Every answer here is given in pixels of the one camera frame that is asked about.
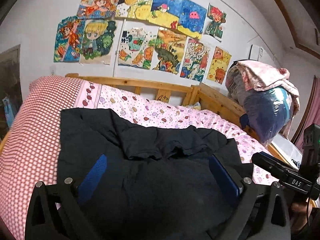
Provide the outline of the person's right hand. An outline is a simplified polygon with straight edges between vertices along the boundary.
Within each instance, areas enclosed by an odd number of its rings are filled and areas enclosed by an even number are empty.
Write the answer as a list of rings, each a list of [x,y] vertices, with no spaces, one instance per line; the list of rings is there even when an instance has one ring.
[[[291,233],[296,233],[302,230],[302,228],[307,224],[312,211],[312,204],[307,202],[292,203],[291,211]]]

